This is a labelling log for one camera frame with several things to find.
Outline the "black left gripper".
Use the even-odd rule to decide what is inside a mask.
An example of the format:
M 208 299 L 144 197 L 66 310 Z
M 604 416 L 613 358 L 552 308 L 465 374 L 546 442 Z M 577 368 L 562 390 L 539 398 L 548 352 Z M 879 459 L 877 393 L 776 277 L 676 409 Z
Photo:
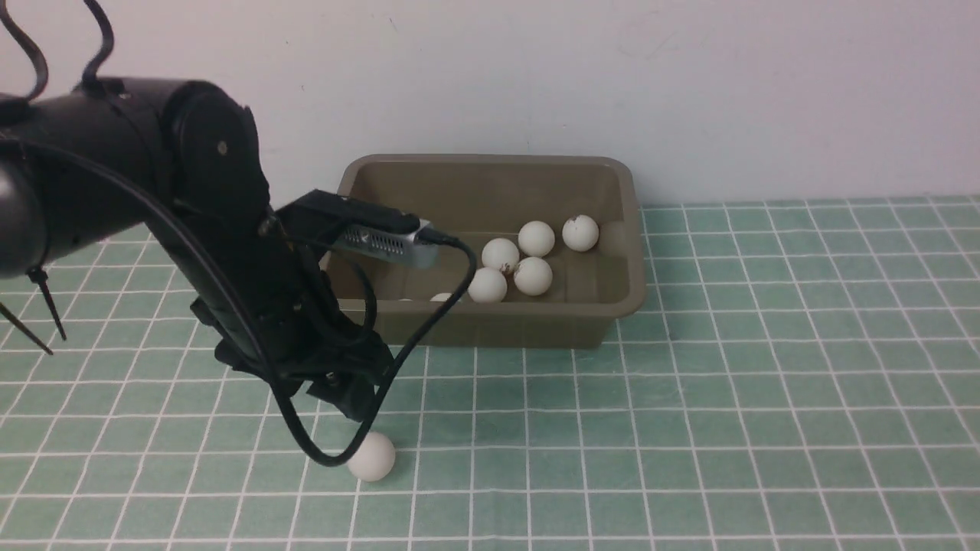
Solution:
M 377 387 L 394 356 L 379 334 L 340 310 L 315 250 L 291 241 L 270 209 L 175 217 L 213 269 L 167 223 L 151 217 L 147 226 L 198 293 L 193 313 L 220 334 L 217 359 L 266 380 L 309 380 L 309 396 L 350 421 L 374 421 Z

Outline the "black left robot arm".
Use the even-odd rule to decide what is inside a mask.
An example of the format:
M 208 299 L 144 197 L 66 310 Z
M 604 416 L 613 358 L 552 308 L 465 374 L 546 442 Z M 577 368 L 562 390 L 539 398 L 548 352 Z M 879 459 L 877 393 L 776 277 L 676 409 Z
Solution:
M 2 98 L 2 276 L 44 285 L 44 267 L 145 224 L 198 293 L 216 358 L 290 401 L 309 394 L 352 421 L 377 415 L 395 359 L 341 311 L 319 260 L 353 230 L 419 220 L 325 191 L 280 209 L 248 108 L 203 81 L 85 80 L 35 103 Z

